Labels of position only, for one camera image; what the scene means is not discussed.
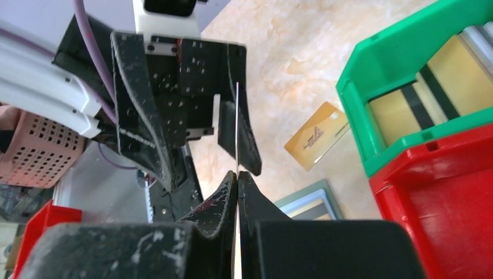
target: green bin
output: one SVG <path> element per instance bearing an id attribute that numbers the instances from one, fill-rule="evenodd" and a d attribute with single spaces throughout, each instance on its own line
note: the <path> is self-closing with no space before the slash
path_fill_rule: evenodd
<path id="1" fill-rule="evenodd" d="M 372 98 L 413 81 L 454 34 L 491 20 L 493 0 L 440 0 L 356 45 L 336 89 L 368 177 L 411 146 L 493 122 L 493 108 L 488 108 L 387 146 L 368 105 Z"/>

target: pink basket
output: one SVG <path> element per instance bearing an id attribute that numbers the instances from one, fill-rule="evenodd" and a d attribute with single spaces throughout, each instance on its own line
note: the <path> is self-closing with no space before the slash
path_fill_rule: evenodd
<path id="1" fill-rule="evenodd" d="M 0 157 L 0 183 L 52 187 L 83 149 L 84 138 L 73 130 L 22 111 L 9 149 Z"/>

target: red plastic bin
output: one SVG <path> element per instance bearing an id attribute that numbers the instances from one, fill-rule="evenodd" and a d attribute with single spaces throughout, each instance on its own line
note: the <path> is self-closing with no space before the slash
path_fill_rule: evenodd
<path id="1" fill-rule="evenodd" d="M 370 186 L 430 279 L 493 278 L 493 124 L 405 150 Z"/>
<path id="2" fill-rule="evenodd" d="M 80 223 L 81 220 L 82 211 L 78 209 L 55 206 L 53 205 L 53 201 L 49 201 L 43 206 L 43 208 L 27 222 L 24 238 L 22 239 L 19 255 L 14 268 L 13 278 L 18 278 L 29 253 L 47 228 L 60 223 Z"/>

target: wire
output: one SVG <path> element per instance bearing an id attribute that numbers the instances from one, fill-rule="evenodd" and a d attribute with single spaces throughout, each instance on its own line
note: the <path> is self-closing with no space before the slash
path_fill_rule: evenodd
<path id="1" fill-rule="evenodd" d="M 16 35 L 14 33 L 11 33 L 5 29 L 2 29 L 0 28 L 0 35 L 3 36 L 3 37 L 6 37 L 12 41 L 15 41 L 15 42 L 18 42 L 20 44 L 23 44 L 23 45 L 26 45 L 27 47 L 29 48 L 32 48 L 34 50 L 36 50 L 37 52 L 41 53 L 41 54 L 44 54 L 46 56 L 50 56 L 50 57 L 53 57 L 54 56 L 54 53 L 51 52 L 50 50 L 36 44 L 35 42 L 32 42 L 26 38 L 23 38 L 19 35 Z M 111 109 L 109 107 L 109 105 L 106 103 L 106 101 L 101 97 L 99 96 L 99 94 L 97 94 L 93 89 L 92 87 L 90 87 L 89 85 L 87 85 L 87 83 L 85 83 L 82 79 L 79 79 L 82 83 L 82 85 L 85 87 L 85 89 L 90 93 L 92 94 L 92 96 L 94 96 L 94 98 L 96 98 L 97 102 L 101 105 L 101 108 L 102 110 L 105 112 L 105 114 L 108 116 L 108 118 L 111 120 L 111 122 L 115 123 L 116 124 L 116 115 L 115 115 L 115 112 L 113 111 L 113 109 Z"/>
<path id="2" fill-rule="evenodd" d="M 74 9 L 77 20 L 77 25 L 80 29 L 82 39 L 84 40 L 85 47 L 89 52 L 89 56 L 96 67 L 96 70 L 103 81 L 106 90 L 115 103 L 115 88 L 113 87 L 113 78 L 111 77 L 108 67 L 101 55 L 101 51 L 98 48 L 98 44 L 94 39 L 94 34 L 92 33 L 91 26 L 89 25 L 89 18 L 85 12 L 84 0 L 74 0 Z"/>
<path id="3" fill-rule="evenodd" d="M 127 166 L 122 166 L 120 164 L 117 164 L 115 162 L 112 162 L 108 157 L 106 157 L 106 155 L 103 153 L 103 149 L 101 148 L 101 143 L 98 142 L 98 150 L 99 150 L 99 154 L 101 154 L 101 157 L 103 157 L 103 159 L 110 165 L 112 165 L 113 167 L 117 168 L 117 169 L 121 169 L 121 170 L 137 170 L 136 167 L 127 167 Z"/>

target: marble table surface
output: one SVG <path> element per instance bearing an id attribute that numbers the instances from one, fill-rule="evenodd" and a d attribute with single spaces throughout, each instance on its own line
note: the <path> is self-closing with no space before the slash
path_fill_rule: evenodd
<path id="1" fill-rule="evenodd" d="M 263 160 L 255 181 L 267 198 L 276 201 L 326 179 L 347 219 L 380 218 L 351 131 L 310 171 L 284 144 L 324 101 L 343 109 L 335 84 L 355 44 L 432 2 L 231 0 L 203 31 L 203 38 L 247 47 L 248 105 Z M 217 136 L 192 142 L 191 149 L 207 197 L 235 161 Z"/>

